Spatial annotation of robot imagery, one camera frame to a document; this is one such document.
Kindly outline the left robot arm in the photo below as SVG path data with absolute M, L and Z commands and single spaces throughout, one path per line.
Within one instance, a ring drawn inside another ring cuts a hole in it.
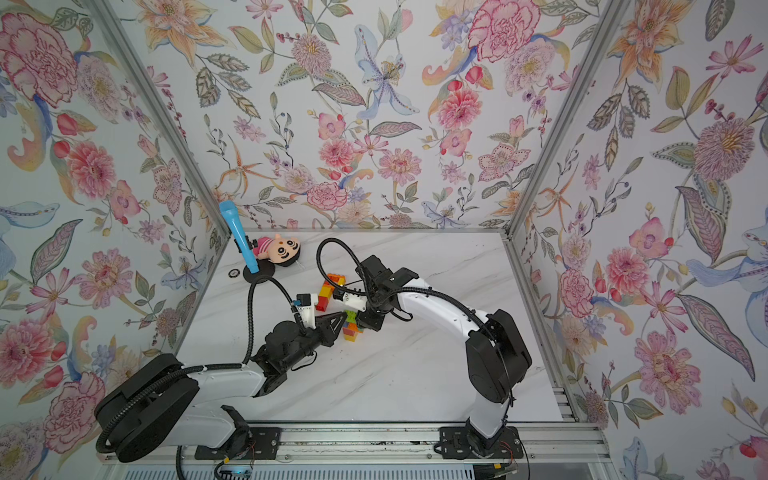
M 163 354 L 106 396 L 94 410 L 101 428 L 100 454 L 123 463 L 161 446 L 197 446 L 222 459 L 253 457 L 275 444 L 259 434 L 233 400 L 265 397 L 279 388 L 306 357 L 332 346 L 346 322 L 344 312 L 320 316 L 302 330 L 292 321 L 275 326 L 249 368 L 242 363 L 184 366 Z

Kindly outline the red square lego brick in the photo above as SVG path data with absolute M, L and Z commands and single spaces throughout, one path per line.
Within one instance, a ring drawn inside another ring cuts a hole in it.
M 315 304 L 315 308 L 319 312 L 326 312 L 328 309 L 328 304 L 329 304 L 328 297 L 319 296 Z

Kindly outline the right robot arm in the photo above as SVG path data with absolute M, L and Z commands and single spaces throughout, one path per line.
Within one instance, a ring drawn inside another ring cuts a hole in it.
M 498 309 L 473 309 L 423 281 L 415 272 L 392 271 L 372 255 L 356 268 L 365 306 L 356 315 L 364 329 L 379 331 L 397 311 L 404 320 L 426 319 L 463 342 L 470 384 L 476 399 L 466 422 L 471 447 L 485 455 L 500 442 L 513 405 L 513 388 L 522 382 L 532 357 L 513 317 Z

